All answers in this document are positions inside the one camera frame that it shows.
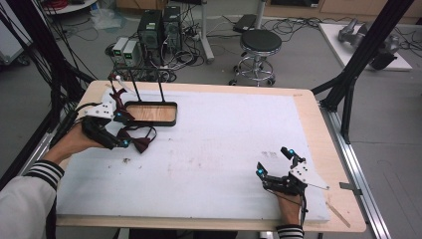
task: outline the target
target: desktop computer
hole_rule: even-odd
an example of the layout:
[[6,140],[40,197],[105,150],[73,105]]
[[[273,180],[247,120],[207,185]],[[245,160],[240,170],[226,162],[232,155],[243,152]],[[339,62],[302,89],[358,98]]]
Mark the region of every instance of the desktop computer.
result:
[[137,27],[142,57],[146,66],[162,66],[164,25],[160,10],[145,10]]
[[174,54],[182,50],[180,14],[179,6],[168,6],[164,8],[164,34],[168,53]]

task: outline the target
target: metal stand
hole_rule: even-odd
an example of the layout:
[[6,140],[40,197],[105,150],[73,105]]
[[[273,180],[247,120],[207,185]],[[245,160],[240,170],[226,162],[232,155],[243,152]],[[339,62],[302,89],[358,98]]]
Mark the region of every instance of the metal stand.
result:
[[214,54],[207,39],[207,0],[202,0],[202,31],[199,32],[199,38],[207,57],[207,63],[210,64],[214,61]]
[[346,143],[350,143],[348,132],[354,85],[357,78],[366,65],[376,56],[379,46],[388,37],[412,3],[413,0],[387,1],[344,70],[331,81],[312,89],[314,95],[316,95],[332,88],[328,96],[320,102],[320,106],[330,112],[336,112],[338,104],[344,98],[341,135]]

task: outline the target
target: gray floor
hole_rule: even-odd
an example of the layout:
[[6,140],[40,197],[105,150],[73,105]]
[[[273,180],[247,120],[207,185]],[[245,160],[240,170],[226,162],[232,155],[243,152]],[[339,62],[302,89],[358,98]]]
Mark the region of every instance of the gray floor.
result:
[[[82,11],[63,21],[76,24],[89,17]],[[226,20],[209,20],[209,29],[223,21]],[[123,28],[99,30],[96,37],[89,22],[78,26],[79,37],[72,36],[69,41],[90,70],[99,79],[105,79],[112,68],[105,48],[118,36],[132,35],[137,24],[125,20]],[[231,25],[221,24],[218,29],[228,30]],[[403,32],[414,30],[402,29]],[[417,30],[421,39],[422,29]],[[173,84],[227,85],[233,79],[233,66],[242,53],[239,38],[210,38],[209,41],[215,61],[177,71],[178,78]],[[65,52],[63,42],[58,44]],[[422,238],[422,59],[409,51],[399,53],[413,67],[412,71],[364,71],[357,81],[350,139],[392,238]],[[312,89],[334,78],[342,69],[322,33],[309,28],[295,33],[292,41],[284,43],[281,52],[269,60],[277,75],[275,88]],[[255,83],[245,80],[238,85],[253,87]],[[325,96],[322,93],[316,98],[321,100]],[[11,66],[0,73],[0,104],[2,175],[47,113],[49,88],[34,66]],[[114,228],[59,228],[58,238],[111,238],[114,231]],[[255,232],[243,232],[238,238],[255,236]],[[317,238],[317,234],[307,233],[306,238]],[[372,238],[372,234],[368,229],[364,233],[325,233],[324,238]]]

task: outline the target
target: black stool seat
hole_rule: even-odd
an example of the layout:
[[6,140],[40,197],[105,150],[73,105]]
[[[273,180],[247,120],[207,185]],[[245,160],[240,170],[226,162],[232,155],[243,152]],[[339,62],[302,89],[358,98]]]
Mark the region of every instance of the black stool seat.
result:
[[242,34],[241,44],[256,52],[273,52],[282,46],[282,39],[268,30],[249,30]]

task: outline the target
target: chair wheel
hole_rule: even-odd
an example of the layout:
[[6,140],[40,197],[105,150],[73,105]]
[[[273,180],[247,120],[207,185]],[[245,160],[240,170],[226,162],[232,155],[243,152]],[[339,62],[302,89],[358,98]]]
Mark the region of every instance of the chair wheel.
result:
[[240,67],[238,67],[238,66],[234,66],[233,67],[233,72],[235,72],[235,73],[239,73],[239,70],[240,70],[241,68]]
[[267,84],[268,84],[269,86],[273,86],[275,82],[276,82],[276,79],[274,79],[274,78],[269,78],[269,79],[267,80]]
[[232,80],[229,82],[229,86],[236,86],[237,81],[236,80]]

